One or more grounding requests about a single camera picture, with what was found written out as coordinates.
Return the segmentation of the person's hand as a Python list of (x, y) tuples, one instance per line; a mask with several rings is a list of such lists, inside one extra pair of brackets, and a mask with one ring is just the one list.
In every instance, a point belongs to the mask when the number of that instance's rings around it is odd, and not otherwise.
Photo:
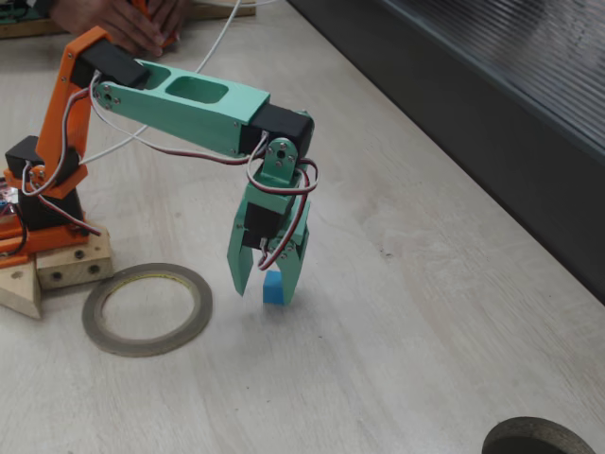
[(191, 3), (185, 0), (150, 1), (144, 14), (128, 1), (54, 1), (49, 18), (79, 36), (100, 26), (113, 42), (132, 55), (160, 57), (167, 39), (178, 38)]

